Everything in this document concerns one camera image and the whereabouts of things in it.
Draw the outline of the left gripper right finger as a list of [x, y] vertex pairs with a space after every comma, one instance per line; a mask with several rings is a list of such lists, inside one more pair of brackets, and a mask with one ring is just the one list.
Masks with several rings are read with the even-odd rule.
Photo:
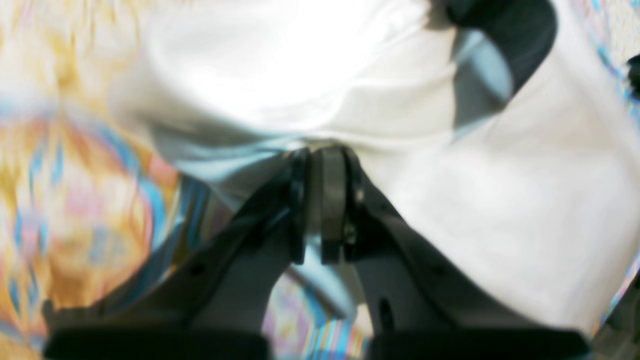
[[318, 151], [321, 260], [354, 266], [374, 328], [367, 360], [590, 360], [580, 333], [483, 291], [398, 214], [354, 151]]

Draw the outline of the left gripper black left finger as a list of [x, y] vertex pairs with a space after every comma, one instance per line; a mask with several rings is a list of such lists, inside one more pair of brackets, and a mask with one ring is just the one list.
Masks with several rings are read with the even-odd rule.
[[135, 303], [56, 330], [47, 360], [270, 360], [270, 294], [306, 255], [308, 149], [293, 152], [218, 235]]

